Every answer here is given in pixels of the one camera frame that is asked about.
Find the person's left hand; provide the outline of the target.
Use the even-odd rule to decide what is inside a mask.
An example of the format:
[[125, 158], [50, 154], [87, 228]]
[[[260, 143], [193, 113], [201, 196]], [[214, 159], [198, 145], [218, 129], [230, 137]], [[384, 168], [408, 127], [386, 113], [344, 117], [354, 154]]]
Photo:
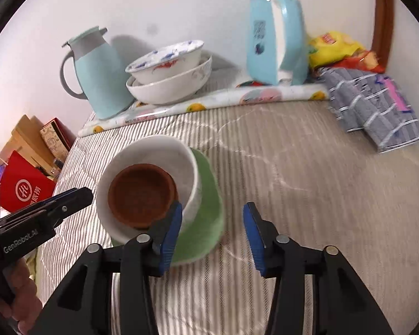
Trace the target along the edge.
[[27, 334], [42, 310], [42, 303], [37, 297], [37, 286], [30, 279], [30, 271], [24, 259], [16, 261], [3, 274], [15, 297], [11, 305], [0, 298], [1, 315], [15, 320], [19, 333]]

